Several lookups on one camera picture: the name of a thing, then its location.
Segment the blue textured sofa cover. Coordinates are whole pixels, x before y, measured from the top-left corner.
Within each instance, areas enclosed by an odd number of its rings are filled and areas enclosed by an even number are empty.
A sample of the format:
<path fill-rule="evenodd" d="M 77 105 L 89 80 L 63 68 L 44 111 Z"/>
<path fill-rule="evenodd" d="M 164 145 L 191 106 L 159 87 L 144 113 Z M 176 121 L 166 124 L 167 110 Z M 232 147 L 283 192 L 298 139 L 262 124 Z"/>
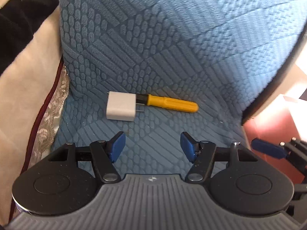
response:
<path fill-rule="evenodd" d="M 306 24 L 306 0 L 59 0 L 70 91 L 53 147 L 126 134 L 115 167 L 184 176 L 180 135 L 244 142 L 243 111 L 269 84 Z M 196 113 L 137 105 L 106 118 L 108 92 L 195 102 Z"/>

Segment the yellow handled screwdriver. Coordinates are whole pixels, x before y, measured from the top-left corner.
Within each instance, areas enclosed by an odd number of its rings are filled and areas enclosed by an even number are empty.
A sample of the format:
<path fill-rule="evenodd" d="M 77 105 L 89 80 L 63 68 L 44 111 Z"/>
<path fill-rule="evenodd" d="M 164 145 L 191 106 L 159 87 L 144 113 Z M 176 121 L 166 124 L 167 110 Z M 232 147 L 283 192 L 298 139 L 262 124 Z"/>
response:
<path fill-rule="evenodd" d="M 195 102 L 174 99 L 169 97 L 154 96 L 151 94 L 137 94 L 136 102 L 137 104 L 143 104 L 146 106 L 155 106 L 167 110 L 174 110 L 174 111 L 187 112 L 187 113 L 196 113 L 199 110 L 199 106 Z"/>

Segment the pink cardboard box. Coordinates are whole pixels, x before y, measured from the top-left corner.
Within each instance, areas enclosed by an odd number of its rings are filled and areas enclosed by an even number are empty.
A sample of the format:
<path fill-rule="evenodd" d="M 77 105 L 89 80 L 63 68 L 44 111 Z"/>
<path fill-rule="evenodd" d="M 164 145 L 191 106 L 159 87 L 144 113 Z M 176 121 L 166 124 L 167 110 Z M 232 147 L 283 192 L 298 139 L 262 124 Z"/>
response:
<path fill-rule="evenodd" d="M 248 143 L 255 138 L 275 145 L 293 137 L 306 141 L 306 101 L 280 94 L 243 124 Z"/>

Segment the small white plug charger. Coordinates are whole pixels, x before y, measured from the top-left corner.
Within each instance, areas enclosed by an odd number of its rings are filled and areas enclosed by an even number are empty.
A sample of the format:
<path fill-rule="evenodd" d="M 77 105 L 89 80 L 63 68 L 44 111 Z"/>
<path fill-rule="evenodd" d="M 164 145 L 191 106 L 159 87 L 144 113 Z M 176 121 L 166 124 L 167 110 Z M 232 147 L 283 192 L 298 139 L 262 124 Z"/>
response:
<path fill-rule="evenodd" d="M 137 99 L 137 94 L 110 91 L 106 105 L 106 118 L 132 122 L 136 116 L 136 106 L 145 104 L 144 101 Z"/>

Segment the lace floral bed sheet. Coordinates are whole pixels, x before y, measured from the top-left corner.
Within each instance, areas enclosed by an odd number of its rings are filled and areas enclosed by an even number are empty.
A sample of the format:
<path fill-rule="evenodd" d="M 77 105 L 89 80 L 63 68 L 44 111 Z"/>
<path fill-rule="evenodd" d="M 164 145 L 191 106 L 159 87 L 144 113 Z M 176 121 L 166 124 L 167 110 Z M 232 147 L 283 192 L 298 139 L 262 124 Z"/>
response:
<path fill-rule="evenodd" d="M 69 78 L 61 63 L 50 93 L 41 107 L 31 130 L 24 169 L 32 167 L 50 153 L 55 135 L 59 129 L 64 102 L 69 93 Z"/>

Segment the red white black quilt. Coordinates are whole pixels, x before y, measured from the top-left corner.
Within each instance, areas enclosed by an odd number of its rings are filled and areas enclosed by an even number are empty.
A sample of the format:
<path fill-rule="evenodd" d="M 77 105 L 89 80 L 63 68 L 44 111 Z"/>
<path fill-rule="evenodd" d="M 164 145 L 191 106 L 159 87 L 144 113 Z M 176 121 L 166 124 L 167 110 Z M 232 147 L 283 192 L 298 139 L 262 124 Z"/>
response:
<path fill-rule="evenodd" d="M 1 225 L 17 214 L 12 185 L 62 63 L 59 14 L 59 0 L 1 0 Z"/>

